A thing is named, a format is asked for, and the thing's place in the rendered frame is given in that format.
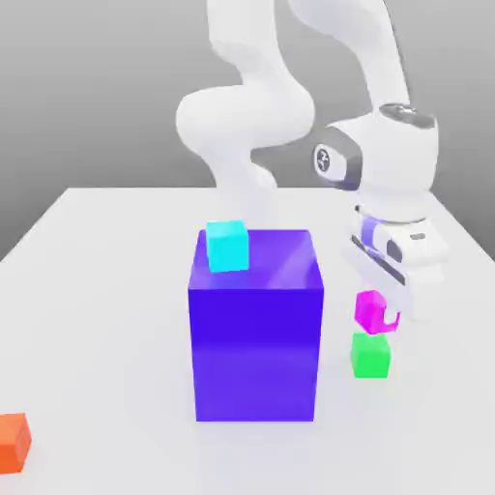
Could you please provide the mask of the large blue box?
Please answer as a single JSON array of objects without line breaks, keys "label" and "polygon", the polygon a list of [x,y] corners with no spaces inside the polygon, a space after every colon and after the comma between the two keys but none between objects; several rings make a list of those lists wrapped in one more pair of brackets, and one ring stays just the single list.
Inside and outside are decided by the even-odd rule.
[{"label": "large blue box", "polygon": [[306,230],[252,230],[248,270],[213,273],[206,234],[189,277],[195,416],[200,422],[314,418],[324,284]]}]

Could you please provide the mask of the small orange cube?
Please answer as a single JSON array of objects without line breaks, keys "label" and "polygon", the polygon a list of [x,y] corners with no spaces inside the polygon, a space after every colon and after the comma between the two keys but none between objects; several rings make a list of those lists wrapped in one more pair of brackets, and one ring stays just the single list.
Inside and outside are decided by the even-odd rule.
[{"label": "small orange cube", "polygon": [[25,413],[0,415],[0,475],[22,471],[31,442]]}]

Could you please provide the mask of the small green cube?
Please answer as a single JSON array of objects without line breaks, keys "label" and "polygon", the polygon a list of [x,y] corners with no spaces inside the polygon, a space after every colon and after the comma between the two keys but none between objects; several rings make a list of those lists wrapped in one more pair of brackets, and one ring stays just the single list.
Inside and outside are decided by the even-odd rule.
[{"label": "small green cube", "polygon": [[350,358],[355,378],[387,378],[392,358],[387,336],[353,333]]}]

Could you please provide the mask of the small cyan cube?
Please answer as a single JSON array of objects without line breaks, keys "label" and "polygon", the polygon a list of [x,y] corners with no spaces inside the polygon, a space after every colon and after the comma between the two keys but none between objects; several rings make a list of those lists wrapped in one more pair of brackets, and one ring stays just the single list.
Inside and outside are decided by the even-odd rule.
[{"label": "small cyan cube", "polygon": [[249,268],[248,231],[241,220],[209,221],[206,249],[210,271],[239,272]]}]

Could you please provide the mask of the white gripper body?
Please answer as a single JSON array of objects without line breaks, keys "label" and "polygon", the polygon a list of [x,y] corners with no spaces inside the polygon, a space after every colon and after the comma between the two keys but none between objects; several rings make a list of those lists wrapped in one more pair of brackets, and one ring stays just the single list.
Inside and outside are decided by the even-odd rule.
[{"label": "white gripper body", "polygon": [[414,321],[427,321],[443,308],[445,271],[442,262],[396,264],[368,250],[355,235],[344,244],[342,254],[395,312]]}]

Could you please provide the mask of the small magenta cube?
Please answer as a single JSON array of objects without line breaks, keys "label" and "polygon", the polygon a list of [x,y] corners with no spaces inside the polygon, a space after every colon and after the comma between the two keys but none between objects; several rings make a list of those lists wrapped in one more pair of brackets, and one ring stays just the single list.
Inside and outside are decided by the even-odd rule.
[{"label": "small magenta cube", "polygon": [[369,335],[381,335],[395,332],[400,321],[400,312],[394,314],[394,319],[386,321],[388,309],[387,300],[376,290],[357,294],[355,320]]}]

